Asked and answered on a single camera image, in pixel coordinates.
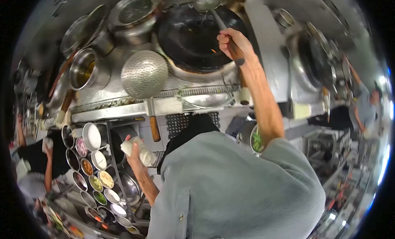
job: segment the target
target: hand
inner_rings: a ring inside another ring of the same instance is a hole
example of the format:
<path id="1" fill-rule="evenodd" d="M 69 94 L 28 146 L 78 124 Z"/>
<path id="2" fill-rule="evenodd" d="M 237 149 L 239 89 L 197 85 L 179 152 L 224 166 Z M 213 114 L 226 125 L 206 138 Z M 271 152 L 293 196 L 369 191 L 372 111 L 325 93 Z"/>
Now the hand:
<path id="1" fill-rule="evenodd" d="M 255 54 L 254 48 L 252 47 L 250 41 L 241 32 L 232 28 L 228 28 L 226 30 L 220 30 L 220 34 L 217 36 L 220 50 L 225 53 L 227 57 L 232 59 L 227 45 L 229 42 L 229 36 L 232 37 L 234 43 L 244 53 L 244 58 L 248 58 Z"/>
<path id="2" fill-rule="evenodd" d="M 52 160 L 53 148 L 49 149 L 47 144 L 44 145 L 44 151 L 47 155 L 48 160 Z"/>
<path id="3" fill-rule="evenodd" d="M 126 136 L 125 141 L 128 141 L 130 139 L 131 136 L 128 135 Z M 134 172 L 138 172 L 138 171 L 148 172 L 148 168 L 143 165 L 143 163 L 140 161 L 139 158 L 139 144 L 133 143 L 131 156 L 126 155 L 126 160 Z"/>

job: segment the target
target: green vegetable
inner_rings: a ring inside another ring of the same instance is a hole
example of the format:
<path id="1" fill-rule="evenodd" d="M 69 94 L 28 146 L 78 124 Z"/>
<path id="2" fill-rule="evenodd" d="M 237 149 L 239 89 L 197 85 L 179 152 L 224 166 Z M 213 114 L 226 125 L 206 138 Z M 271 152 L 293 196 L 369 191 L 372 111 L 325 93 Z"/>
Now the green vegetable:
<path id="1" fill-rule="evenodd" d="M 101 193 L 95 193 L 95 198 L 99 203 L 106 204 L 106 198 Z"/>
<path id="2" fill-rule="evenodd" d="M 101 185 L 99 179 L 97 179 L 96 177 L 90 177 L 89 179 L 90 179 L 91 185 L 94 189 L 99 190 L 99 191 L 103 189 L 103 186 Z"/>
<path id="3" fill-rule="evenodd" d="M 263 146 L 262 138 L 259 135 L 258 131 L 252 133 L 252 139 L 253 139 L 252 148 L 254 149 L 255 152 L 260 153 L 264 149 L 264 146 Z"/>

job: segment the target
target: forearm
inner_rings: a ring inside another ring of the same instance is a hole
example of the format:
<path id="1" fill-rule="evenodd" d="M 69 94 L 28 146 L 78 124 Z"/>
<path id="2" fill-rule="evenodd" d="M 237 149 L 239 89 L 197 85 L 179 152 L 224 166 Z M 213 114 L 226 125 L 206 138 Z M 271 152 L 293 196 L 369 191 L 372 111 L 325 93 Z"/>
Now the forearm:
<path id="1" fill-rule="evenodd" d="M 352 66 L 350 66 L 350 69 L 351 69 L 351 74 L 352 74 L 352 76 L 354 77 L 354 80 L 358 83 L 358 84 L 361 84 L 361 79 L 359 78 L 359 75 L 357 74 L 357 72 L 355 71 L 355 69 L 352 67 Z"/>
<path id="2" fill-rule="evenodd" d="M 365 131 L 365 126 L 359 119 L 358 115 L 355 115 L 355 119 L 357 120 L 357 123 L 358 123 L 359 129 L 361 130 L 361 133 L 363 133 Z"/>
<path id="3" fill-rule="evenodd" d="M 265 145 L 275 138 L 283 138 L 282 114 L 256 54 L 246 57 L 245 64 L 240 68 L 254 100 L 259 134 Z"/>
<path id="4" fill-rule="evenodd" d="M 145 197 L 147 197 L 150 206 L 153 206 L 155 199 L 158 196 L 159 189 L 156 187 L 152 178 L 148 175 L 148 172 L 144 169 L 134 169 L 133 170 L 137 181 L 141 189 L 143 190 Z"/>
<path id="5" fill-rule="evenodd" d="M 52 159 L 47 160 L 47 169 L 44 175 L 45 190 L 49 192 L 52 189 Z"/>
<path id="6" fill-rule="evenodd" d="M 23 129 L 21 127 L 18 127 L 17 132 L 18 132 L 18 144 L 19 144 L 19 146 L 25 147 L 26 146 L 26 139 L 25 139 L 24 134 L 23 134 Z"/>

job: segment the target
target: gray shirt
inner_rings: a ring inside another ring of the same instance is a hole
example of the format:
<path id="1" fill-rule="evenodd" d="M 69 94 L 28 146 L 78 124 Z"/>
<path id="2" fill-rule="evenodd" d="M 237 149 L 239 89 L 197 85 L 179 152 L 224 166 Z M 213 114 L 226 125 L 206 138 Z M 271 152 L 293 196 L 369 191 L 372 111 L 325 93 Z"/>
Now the gray shirt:
<path id="1" fill-rule="evenodd" d="M 369 98 L 370 98 L 370 92 L 368 88 L 364 84 L 359 85 L 359 89 L 361 91 L 361 94 L 358 96 L 357 102 L 353 103 L 349 108 L 348 108 L 348 113 L 350 115 L 350 119 L 353 125 L 354 130 L 359 129 L 359 125 L 357 122 L 357 119 L 355 118 L 354 114 L 354 108 L 355 106 L 358 108 L 358 117 L 361 120 L 361 123 L 365 127 L 369 127 L 373 122 L 374 119 L 376 118 L 376 106 L 370 103 Z"/>
<path id="2" fill-rule="evenodd" d="M 161 178 L 148 239 L 304 239 L 324 211 L 313 168 L 281 138 L 257 158 L 223 133 L 202 133 L 166 157 Z"/>

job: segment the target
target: metal bowl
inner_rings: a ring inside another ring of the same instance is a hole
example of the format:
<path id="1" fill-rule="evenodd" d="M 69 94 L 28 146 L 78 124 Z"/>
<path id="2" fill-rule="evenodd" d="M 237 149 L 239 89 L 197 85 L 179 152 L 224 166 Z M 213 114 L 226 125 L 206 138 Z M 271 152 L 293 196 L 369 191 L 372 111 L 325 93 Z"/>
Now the metal bowl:
<path id="1" fill-rule="evenodd" d="M 102 196 L 104 197 L 104 199 L 106 200 L 106 203 L 99 202 L 99 201 L 96 199 L 96 196 L 95 196 L 96 193 L 99 194 L 99 195 L 102 195 Z M 93 198 L 95 198 L 95 200 L 96 200 L 99 204 L 101 204 L 101 205 L 107 205 L 107 199 L 106 199 L 106 197 L 105 197 L 102 193 L 97 192 L 97 191 L 95 190 L 95 191 L 92 192 L 92 196 L 93 196 Z"/>
<path id="2" fill-rule="evenodd" d="M 121 0 L 108 17 L 110 28 L 126 29 L 144 21 L 159 6 L 161 0 Z"/>
<path id="3" fill-rule="evenodd" d="M 96 137 L 96 139 L 89 138 L 90 130 L 93 130 L 95 132 L 94 137 Z M 99 128 L 94 123 L 86 123 L 84 125 L 84 128 L 82 129 L 82 138 L 84 139 L 85 146 L 88 148 L 88 150 L 90 150 L 91 152 L 99 150 L 102 143 L 101 133 L 99 131 Z M 92 144 L 94 140 L 98 142 L 98 146 Z"/>
<path id="4" fill-rule="evenodd" d="M 94 198 L 85 191 L 80 191 L 79 194 L 81 195 L 82 200 L 90 207 L 96 208 L 96 201 Z"/>
<path id="5" fill-rule="evenodd" d="M 276 20 L 283 27 L 287 28 L 295 24 L 294 17 L 292 17 L 292 15 L 288 13 L 288 11 L 286 11 L 285 9 L 280 8 L 276 10 L 276 12 Z"/>
<path id="6" fill-rule="evenodd" d="M 118 204 L 121 198 L 119 195 L 112 189 L 106 188 L 104 190 L 104 196 L 107 198 L 109 202 L 112 204 Z"/>
<path id="7" fill-rule="evenodd" d="M 122 206 L 117 204 L 111 204 L 110 208 L 111 211 L 115 213 L 117 216 L 126 217 L 126 210 Z"/>
<path id="8" fill-rule="evenodd" d="M 89 184 L 91 185 L 91 187 L 92 187 L 95 191 L 97 191 L 97 192 L 102 192 L 102 191 L 103 191 L 103 185 L 101 185 L 101 188 L 100 188 L 100 189 L 96 189 L 95 187 L 93 187 L 92 182 L 93 182 L 94 179 L 99 180 L 97 177 L 95 177 L 94 175 L 92 175 L 92 176 L 90 176 L 90 177 L 88 178 Z"/>
<path id="9" fill-rule="evenodd" d="M 70 158 L 75 158 L 76 159 L 75 163 L 78 164 L 78 168 L 77 169 L 76 169 L 76 166 L 72 166 Z M 66 160 L 67 160 L 67 163 L 70 166 L 70 168 L 72 168 L 73 170 L 79 171 L 80 164 L 79 164 L 79 160 L 78 160 L 78 155 L 72 149 L 67 149 L 66 150 Z"/>
<path id="10" fill-rule="evenodd" d="M 78 153 L 79 156 L 84 158 L 84 157 L 86 157 L 88 151 L 86 151 L 85 154 L 82 153 L 82 151 L 81 151 L 81 149 L 80 149 L 80 147 L 78 145 L 79 141 L 82 141 L 83 144 L 85 144 L 85 142 L 84 142 L 84 139 L 82 137 L 76 139 L 76 150 L 77 150 L 77 153 Z"/>
<path id="11" fill-rule="evenodd" d="M 86 183 L 84 177 L 77 171 L 72 172 L 73 182 L 82 191 L 88 190 L 88 184 Z"/>
<path id="12" fill-rule="evenodd" d="M 72 132 L 72 128 L 71 128 L 70 125 L 65 124 L 65 125 L 62 127 L 62 141 L 63 141 L 64 146 L 65 146 L 67 149 L 73 148 L 73 147 L 75 146 L 75 144 L 76 144 L 76 140 L 75 140 L 75 138 L 73 138 L 73 137 L 71 136 L 71 132 Z M 70 144 L 70 142 L 68 142 L 67 138 L 72 139 L 72 140 L 73 140 L 73 143 Z"/>
<path id="13" fill-rule="evenodd" d="M 99 155 L 102 155 L 102 156 L 103 156 L 103 159 L 104 159 L 103 161 L 106 162 L 106 167 L 105 167 L 105 168 L 100 168 L 100 167 L 99 167 L 98 163 L 96 162 L 96 158 L 95 158 L 96 154 L 99 154 Z M 107 160 L 106 160 L 105 155 L 104 155 L 101 151 L 92 152 L 92 153 L 91 153 L 91 161 L 92 161 L 93 166 L 94 166 L 96 169 L 98 169 L 98 170 L 106 170 L 106 168 L 107 168 Z"/>
<path id="14" fill-rule="evenodd" d="M 63 53 L 65 58 L 69 58 L 80 45 L 79 33 L 81 32 L 87 17 L 87 15 L 84 15 L 78 18 L 64 34 L 60 44 L 60 51 Z"/>
<path id="15" fill-rule="evenodd" d="M 132 227 L 131 222 L 127 218 L 117 216 L 116 221 L 125 228 Z"/>
<path id="16" fill-rule="evenodd" d="M 102 216 L 102 217 L 104 217 L 104 221 L 107 220 L 107 217 L 108 217 L 108 216 L 111 216 L 110 221 L 113 222 L 113 223 L 115 223 L 115 222 L 116 222 L 116 216 L 115 216 L 115 214 L 114 214 L 110 209 L 108 209 L 107 207 L 100 205 L 100 206 L 98 206 L 98 208 L 97 208 L 97 211 L 98 211 L 98 213 L 99 213 L 100 215 L 102 215 L 102 213 L 100 212 L 100 210 L 102 210 L 102 209 L 104 209 L 104 210 L 106 211 L 106 216 Z"/>
<path id="17" fill-rule="evenodd" d="M 86 172 L 86 169 L 85 169 L 85 167 L 84 167 L 84 164 L 82 163 L 83 161 L 87 161 L 87 162 L 89 163 L 89 165 L 91 166 L 91 169 L 92 169 L 92 174 L 89 174 L 89 173 Z M 83 172 L 84 174 L 86 174 L 87 176 L 93 175 L 93 167 L 92 167 L 92 164 L 89 162 L 89 160 L 87 160 L 86 158 L 82 158 L 82 159 L 80 160 L 80 163 L 81 163 L 80 165 L 81 165 L 82 172 Z"/>
<path id="18" fill-rule="evenodd" d="M 111 175 L 110 175 L 107 171 L 105 171 L 105 170 L 101 170 L 101 171 L 98 172 L 98 179 L 100 180 L 100 182 L 101 182 L 101 184 L 103 185 L 103 187 L 105 187 L 105 188 L 113 188 L 113 187 L 114 187 L 114 180 L 113 180 L 113 185 L 112 185 L 112 186 L 106 185 L 106 184 L 103 182 L 103 180 L 100 178 L 100 174 L 101 174 L 101 173 L 107 173 L 110 177 L 111 177 Z"/>
<path id="19" fill-rule="evenodd" d="M 84 76 L 88 66 L 94 62 L 94 68 L 85 83 L 78 81 L 80 76 Z M 91 48 L 79 50 L 72 62 L 69 72 L 71 88 L 75 91 L 85 89 L 88 87 L 95 87 L 96 89 L 103 89 L 110 81 L 111 72 L 102 59 Z"/>

